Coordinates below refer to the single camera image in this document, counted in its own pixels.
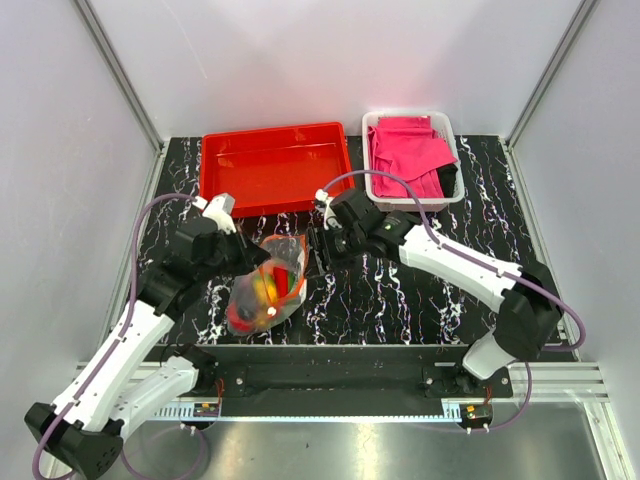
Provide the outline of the clear zip top bag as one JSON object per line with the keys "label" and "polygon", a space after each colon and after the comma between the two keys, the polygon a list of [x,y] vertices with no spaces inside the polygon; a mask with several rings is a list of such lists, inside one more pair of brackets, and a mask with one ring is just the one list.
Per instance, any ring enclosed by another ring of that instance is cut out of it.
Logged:
{"label": "clear zip top bag", "polygon": [[272,235],[260,248],[269,258],[237,277],[231,289],[226,325],[235,336],[263,333],[283,323],[306,299],[306,237]]}

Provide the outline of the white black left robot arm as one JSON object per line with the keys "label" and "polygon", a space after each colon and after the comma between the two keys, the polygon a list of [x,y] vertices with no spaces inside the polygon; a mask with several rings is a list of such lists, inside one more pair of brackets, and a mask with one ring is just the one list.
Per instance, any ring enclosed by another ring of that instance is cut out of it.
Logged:
{"label": "white black left robot arm", "polygon": [[52,403],[34,403],[25,423],[38,442],[32,473],[48,453],[86,479],[104,475],[138,427],[176,397],[216,387],[216,359],[193,344],[178,348],[134,388],[129,380],[147,354],[219,275],[239,276],[269,259],[234,227],[197,217],[131,286],[123,315],[76,379]]}

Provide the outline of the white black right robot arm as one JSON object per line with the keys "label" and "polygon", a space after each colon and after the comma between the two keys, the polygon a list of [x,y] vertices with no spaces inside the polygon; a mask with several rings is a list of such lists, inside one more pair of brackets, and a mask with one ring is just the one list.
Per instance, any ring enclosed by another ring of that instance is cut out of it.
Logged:
{"label": "white black right robot arm", "polygon": [[487,256],[431,230],[405,211],[381,211],[364,192],[315,194],[321,225],[309,232],[320,271],[345,268],[361,255],[434,275],[465,291],[496,315],[494,328],[474,341],[454,371],[466,396],[486,389],[490,377],[516,361],[533,361],[564,311],[549,269]]}

